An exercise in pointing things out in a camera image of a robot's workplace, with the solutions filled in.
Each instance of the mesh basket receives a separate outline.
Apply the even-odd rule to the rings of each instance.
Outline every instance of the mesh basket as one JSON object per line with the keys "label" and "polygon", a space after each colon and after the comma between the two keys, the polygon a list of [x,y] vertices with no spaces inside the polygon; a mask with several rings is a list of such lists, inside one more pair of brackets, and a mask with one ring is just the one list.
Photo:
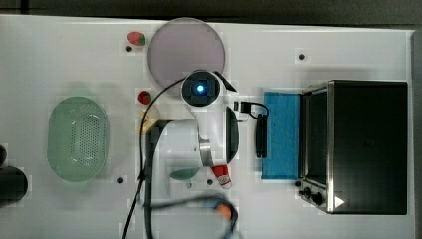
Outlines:
{"label": "mesh basket", "polygon": [[50,115],[47,158],[71,182],[96,176],[106,162],[109,124],[105,111],[85,97],[61,101]]}

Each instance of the black wire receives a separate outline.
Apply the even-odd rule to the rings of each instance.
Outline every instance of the black wire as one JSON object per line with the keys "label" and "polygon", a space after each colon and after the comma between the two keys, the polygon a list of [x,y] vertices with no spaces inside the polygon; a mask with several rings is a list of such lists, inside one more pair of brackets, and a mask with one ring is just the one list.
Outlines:
{"label": "black wire", "polygon": [[[267,117],[270,115],[270,110],[268,109],[268,107],[266,105],[263,105],[263,104],[260,104],[260,103],[252,103],[252,102],[249,102],[249,104],[260,106],[260,107],[264,108],[267,111],[267,113],[266,113]],[[255,117],[254,115],[252,115],[251,112],[249,112],[249,116],[251,116],[255,120],[261,120],[261,119],[258,119],[257,117]]]}
{"label": "black wire", "polygon": [[126,219],[126,224],[124,225],[124,230],[123,230],[123,236],[122,239],[125,239],[127,236],[127,230],[129,228],[129,224],[130,224],[130,220],[131,217],[133,215],[133,211],[134,208],[136,207],[136,201],[137,201],[137,197],[140,194],[140,189],[142,188],[142,184],[143,181],[145,180],[145,168],[143,166],[143,153],[142,153],[142,130],[143,130],[143,124],[145,123],[145,118],[146,115],[149,111],[149,109],[152,107],[152,105],[155,103],[155,101],[164,93],[166,92],[168,89],[174,87],[175,85],[177,85],[178,83],[182,82],[184,79],[180,79],[176,82],[174,82],[173,84],[169,85],[168,87],[164,88],[149,104],[149,106],[146,108],[145,113],[143,114],[142,117],[142,121],[140,122],[140,131],[139,131],[139,159],[140,159],[140,173],[139,173],[139,177],[137,178],[139,180],[139,183],[137,184],[137,189],[136,189],[136,194],[134,195],[134,199],[132,202],[132,205],[130,207],[130,212],[127,215],[127,219]]}

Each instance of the round plate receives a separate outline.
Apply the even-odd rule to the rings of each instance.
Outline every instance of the round plate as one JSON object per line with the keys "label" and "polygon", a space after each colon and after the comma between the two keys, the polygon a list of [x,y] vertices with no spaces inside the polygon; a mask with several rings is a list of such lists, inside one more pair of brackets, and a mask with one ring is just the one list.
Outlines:
{"label": "round plate", "polygon": [[[163,88],[196,70],[221,73],[225,60],[223,42],[217,32],[193,18],[178,18],[163,25],[148,48],[149,70]],[[180,84],[167,92],[180,96]]]}

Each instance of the black toaster oven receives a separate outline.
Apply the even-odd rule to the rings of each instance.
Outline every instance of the black toaster oven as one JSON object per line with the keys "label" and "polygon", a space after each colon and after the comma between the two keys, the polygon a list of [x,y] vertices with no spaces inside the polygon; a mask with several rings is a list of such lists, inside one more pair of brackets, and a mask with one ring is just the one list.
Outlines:
{"label": "black toaster oven", "polygon": [[301,199],[333,214],[406,214],[407,83],[330,81],[301,95]]}

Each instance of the blue sponge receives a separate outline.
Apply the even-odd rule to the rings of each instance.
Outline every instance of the blue sponge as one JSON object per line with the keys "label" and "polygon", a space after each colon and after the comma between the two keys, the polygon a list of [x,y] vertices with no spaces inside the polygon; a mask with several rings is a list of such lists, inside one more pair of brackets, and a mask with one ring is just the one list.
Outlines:
{"label": "blue sponge", "polygon": [[262,179],[298,179],[300,95],[264,93],[270,109]]}

